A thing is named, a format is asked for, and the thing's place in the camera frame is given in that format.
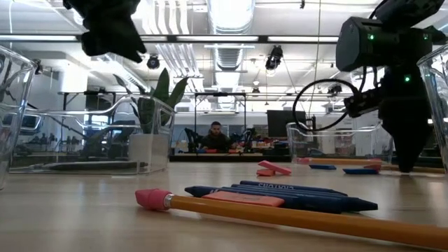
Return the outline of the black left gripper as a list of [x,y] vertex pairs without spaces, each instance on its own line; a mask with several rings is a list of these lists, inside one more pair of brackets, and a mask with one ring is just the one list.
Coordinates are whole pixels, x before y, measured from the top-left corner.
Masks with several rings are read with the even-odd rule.
[[67,10],[75,10],[82,17],[85,29],[80,36],[81,47],[87,56],[106,53],[121,55],[133,62],[142,62],[146,47],[131,16],[140,0],[62,0]]

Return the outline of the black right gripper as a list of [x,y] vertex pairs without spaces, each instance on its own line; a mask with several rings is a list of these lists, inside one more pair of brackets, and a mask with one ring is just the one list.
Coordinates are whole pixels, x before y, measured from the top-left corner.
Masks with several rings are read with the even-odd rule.
[[431,126],[426,120],[392,119],[429,119],[428,102],[424,99],[384,99],[379,105],[379,117],[383,120],[383,128],[393,138],[399,170],[411,172],[431,134]]

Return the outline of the clear plastic bin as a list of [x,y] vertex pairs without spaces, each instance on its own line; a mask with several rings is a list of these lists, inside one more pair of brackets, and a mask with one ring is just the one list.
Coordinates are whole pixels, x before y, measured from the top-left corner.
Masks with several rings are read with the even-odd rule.
[[448,174],[448,44],[422,57],[417,66],[426,87],[443,167]]
[[[117,120],[133,120],[139,130],[137,119],[125,106],[116,106],[124,95],[117,94],[66,94],[60,111],[28,106],[15,156],[28,155],[77,155],[81,151],[90,131],[101,130]],[[93,170],[93,171],[55,171],[43,168],[53,163],[32,164],[25,167],[12,167],[15,174],[145,174],[136,169]]]
[[0,190],[6,184],[36,64],[0,45]]
[[[341,158],[365,159],[355,156],[354,129],[342,128],[321,132],[306,132],[294,122],[286,126],[288,146],[292,162],[295,158]],[[383,165],[390,163],[393,154],[393,140],[382,126],[379,130],[379,143],[382,151],[376,158],[366,160],[381,160]]]

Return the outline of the blue crayon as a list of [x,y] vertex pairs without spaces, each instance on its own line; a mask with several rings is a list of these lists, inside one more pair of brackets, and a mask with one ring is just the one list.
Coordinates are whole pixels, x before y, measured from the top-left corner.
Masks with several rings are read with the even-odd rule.
[[302,194],[308,194],[308,195],[320,195],[320,196],[331,196],[331,197],[348,197],[347,194],[338,193],[338,192],[307,190],[307,189],[301,189],[301,188],[294,189],[294,188],[279,187],[279,186],[259,186],[259,185],[232,184],[231,188],[253,189],[253,190],[271,190],[273,192],[302,193]]
[[318,203],[347,203],[348,200],[345,197],[331,197],[323,195],[309,195],[300,193],[289,193],[289,192],[267,192],[259,190],[245,190],[238,188],[217,188],[216,191],[225,191],[229,193],[246,193],[250,195],[260,195],[260,196],[272,196],[272,197],[294,197],[298,200],[308,201],[308,202],[318,202]]
[[[196,185],[186,187],[184,190],[187,193],[191,194],[193,197],[201,197],[204,195],[208,195],[210,193],[217,192],[216,189],[217,189],[216,187]],[[270,193],[284,193],[284,192],[273,192],[271,190],[259,190],[259,191],[267,191]],[[369,202],[367,200],[359,199],[357,197],[345,197],[348,200],[347,203],[308,202],[308,201],[302,201],[294,197],[277,197],[277,198],[285,200],[284,204],[281,207],[286,209],[317,211],[331,214],[340,214],[342,212],[378,210],[377,203]]]
[[333,193],[333,194],[348,196],[344,192],[336,191],[333,189],[309,187],[309,186],[302,186],[302,185],[287,185],[287,184],[266,183],[266,182],[259,182],[259,181],[240,181],[239,185],[241,185],[241,186],[242,185],[258,186],[258,187],[262,187],[262,188],[287,189],[287,190],[308,190],[308,191],[314,191],[314,192],[320,192],[320,193]]

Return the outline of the white pillar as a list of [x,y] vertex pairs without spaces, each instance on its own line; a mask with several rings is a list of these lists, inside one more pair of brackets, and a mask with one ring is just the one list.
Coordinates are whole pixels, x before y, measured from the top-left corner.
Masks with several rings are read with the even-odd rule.
[[382,153],[379,143],[380,120],[366,115],[353,119],[354,150],[356,157],[376,158]]

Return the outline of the black ceiling light track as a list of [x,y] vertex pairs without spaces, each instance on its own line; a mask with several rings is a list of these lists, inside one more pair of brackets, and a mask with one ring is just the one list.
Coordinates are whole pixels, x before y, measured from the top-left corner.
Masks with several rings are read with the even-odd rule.
[[[337,36],[268,36],[268,35],[140,35],[144,43],[273,43],[273,44],[336,44]],[[0,34],[0,41],[19,43],[74,43],[80,34]]]

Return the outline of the green plant white pot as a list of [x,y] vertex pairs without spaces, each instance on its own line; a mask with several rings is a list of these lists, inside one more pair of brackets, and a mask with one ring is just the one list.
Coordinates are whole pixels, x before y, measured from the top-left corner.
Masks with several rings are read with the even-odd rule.
[[175,106],[184,96],[188,78],[182,78],[174,87],[170,85],[169,72],[163,69],[154,89],[140,87],[137,93],[126,90],[127,94],[115,104],[123,104],[137,119],[139,130],[129,137],[128,157],[147,162],[148,166],[139,167],[145,174],[166,169],[169,161]]

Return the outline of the black monitor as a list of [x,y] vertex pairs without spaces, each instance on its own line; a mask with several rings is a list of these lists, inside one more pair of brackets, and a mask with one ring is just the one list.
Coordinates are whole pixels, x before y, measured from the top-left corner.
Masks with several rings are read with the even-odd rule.
[[288,123],[295,123],[292,111],[268,110],[267,126],[268,137],[278,140],[287,140]]

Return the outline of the person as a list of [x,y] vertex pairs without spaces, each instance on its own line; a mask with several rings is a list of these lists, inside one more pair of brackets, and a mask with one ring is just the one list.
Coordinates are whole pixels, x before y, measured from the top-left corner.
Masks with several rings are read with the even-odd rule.
[[218,121],[212,122],[208,134],[203,137],[201,149],[213,149],[220,152],[227,152],[234,148],[231,139],[221,131],[221,124]]

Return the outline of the red eraser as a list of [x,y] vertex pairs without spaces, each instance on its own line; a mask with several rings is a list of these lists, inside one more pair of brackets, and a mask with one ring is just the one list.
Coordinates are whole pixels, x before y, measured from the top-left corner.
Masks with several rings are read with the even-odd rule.
[[252,204],[264,207],[280,207],[284,204],[285,200],[277,197],[259,196],[259,195],[247,195],[235,192],[218,191],[208,195],[202,196],[208,200],[218,200],[224,202],[234,202],[241,204]]

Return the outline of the black rig frame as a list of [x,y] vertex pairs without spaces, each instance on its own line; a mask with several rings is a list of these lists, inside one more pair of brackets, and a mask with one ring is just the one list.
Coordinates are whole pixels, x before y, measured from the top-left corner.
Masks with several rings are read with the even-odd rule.
[[207,102],[209,97],[216,99],[217,108],[213,110],[212,108],[204,110],[201,109],[200,112],[203,116],[240,116],[243,115],[244,124],[241,126],[240,133],[231,132],[230,127],[227,127],[227,134],[231,137],[236,135],[242,137],[247,130],[246,121],[246,103],[247,94],[245,92],[196,92],[194,94],[194,133],[197,132],[197,114],[198,106],[203,102]]

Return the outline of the silver ceiling duct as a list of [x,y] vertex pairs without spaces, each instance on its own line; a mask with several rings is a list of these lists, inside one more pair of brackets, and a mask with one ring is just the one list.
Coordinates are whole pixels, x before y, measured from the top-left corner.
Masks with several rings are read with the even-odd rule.
[[[209,27],[212,34],[247,35],[251,30],[256,0],[207,0]],[[244,56],[243,49],[213,50],[216,66],[223,71],[237,70]]]

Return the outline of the black aluminium table frame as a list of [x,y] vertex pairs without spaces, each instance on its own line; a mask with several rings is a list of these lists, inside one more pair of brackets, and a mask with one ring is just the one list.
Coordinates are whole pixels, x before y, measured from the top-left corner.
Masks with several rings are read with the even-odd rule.
[[[269,162],[291,162],[289,156],[283,155],[255,155],[255,154],[224,154],[224,155],[212,155],[212,154],[185,154],[185,155],[170,155],[170,162],[260,162],[267,160]],[[28,165],[45,164],[53,162],[96,162],[96,161],[128,161],[126,157],[111,159],[107,157],[91,157],[82,158],[77,155],[28,155],[28,156],[15,156],[12,161],[12,167],[25,167]],[[415,163],[417,167],[429,167],[429,168],[443,168],[442,160],[440,157],[420,157]]]

